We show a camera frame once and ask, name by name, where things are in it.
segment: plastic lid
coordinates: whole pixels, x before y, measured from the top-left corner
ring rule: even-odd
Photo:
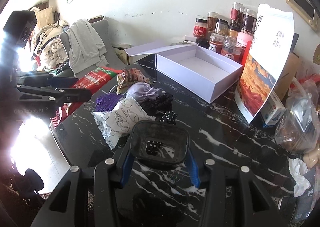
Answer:
[[[231,26],[231,25],[228,26],[228,29],[230,29],[230,30],[235,30],[235,31],[237,31],[237,32],[241,32],[241,29],[240,29],[240,28],[237,28],[237,27],[234,27],[234,26]]]
[[[218,19],[218,22],[219,22],[219,23],[224,23],[224,24],[228,25],[228,22],[225,21],[225,20],[223,20],[223,19]]]
[[[201,47],[204,47],[204,48],[208,48],[209,47],[209,41],[206,39],[206,38],[197,38],[196,39],[196,44],[201,46]]]
[[[203,23],[207,23],[207,20],[204,20],[204,19],[196,19],[196,22],[203,22]]]
[[[240,5],[240,6],[243,6],[243,4],[238,3],[238,2],[233,2],[233,5]]]
[[[250,10],[249,8],[245,8],[243,14],[257,18],[257,12],[255,12],[254,10]]]
[[[208,12],[208,17],[218,17],[218,13],[214,13],[214,12]]]
[[[225,35],[224,39],[223,39],[223,44],[228,47],[228,48],[234,48],[234,47],[238,47],[241,48],[241,46],[239,46],[237,44],[237,38],[236,37],[232,37],[232,36],[227,36]]]
[[[220,35],[218,33],[212,33],[210,36],[210,40],[212,40],[212,41],[221,41],[222,42],[223,38],[224,38],[224,36]]]

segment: snack bag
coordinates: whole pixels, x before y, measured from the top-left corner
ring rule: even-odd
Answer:
[[[129,86],[137,82],[149,83],[149,79],[136,68],[123,69],[121,73],[118,74],[117,81],[119,84],[117,94],[125,92]]]
[[[115,77],[121,70],[116,70],[113,68],[100,66],[95,70],[89,72],[84,77],[79,79],[72,88],[87,88],[90,89],[91,94],[96,93],[105,83],[107,83],[110,79]],[[51,118],[53,128],[57,128],[57,126],[70,114],[72,114],[76,109],[78,109],[83,103],[69,103],[64,104],[64,106],[59,107],[56,112],[56,116]]]

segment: spice jar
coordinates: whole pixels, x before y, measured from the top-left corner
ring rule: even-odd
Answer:
[[[216,29],[214,32],[225,36],[228,32],[228,22],[223,19],[218,19]]]
[[[237,38],[225,36],[221,55],[240,63],[240,55],[242,48],[237,45]]]
[[[247,47],[247,42],[252,41],[253,36],[248,35],[246,33],[240,32],[237,36],[237,44],[242,48],[241,50],[241,56],[240,56],[240,62],[242,63],[242,59],[244,58],[244,52]]]
[[[230,15],[230,26],[241,30],[244,7],[242,4],[234,2]]]
[[[211,34],[209,49],[214,52],[217,52],[218,54],[221,54],[223,38],[224,37],[220,34],[217,34],[217,33]]]
[[[193,30],[194,37],[205,37],[207,31],[207,21],[204,19],[196,19],[195,28]]]
[[[209,41],[206,38],[197,38],[196,45],[203,47],[205,49],[209,49]]]
[[[242,32],[253,36],[256,22],[257,13],[253,10],[245,8],[243,13]]]
[[[207,30],[213,30],[214,31],[216,29],[217,21],[218,21],[218,13],[208,12]]]
[[[228,26],[228,33],[227,33],[228,36],[237,38],[239,32],[241,32],[240,29],[230,25]]]

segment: tissue paper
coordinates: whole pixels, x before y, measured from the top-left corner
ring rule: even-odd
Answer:
[[[310,187],[310,182],[303,176],[308,171],[307,165],[301,159],[289,158],[289,172],[296,181],[293,189],[294,197],[303,195],[304,191]]]

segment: red snack bag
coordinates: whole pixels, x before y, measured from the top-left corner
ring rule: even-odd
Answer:
[[[86,88],[90,89],[91,94],[96,93],[105,83],[107,83],[110,79],[115,77],[121,70],[116,70],[113,68],[100,66],[95,70],[89,72],[84,77],[79,79],[72,88]],[[78,109],[83,103],[70,103],[64,104],[64,106],[59,107],[56,112],[56,116],[51,118],[52,127],[55,129],[57,126],[70,114],[72,114],[76,109]]]

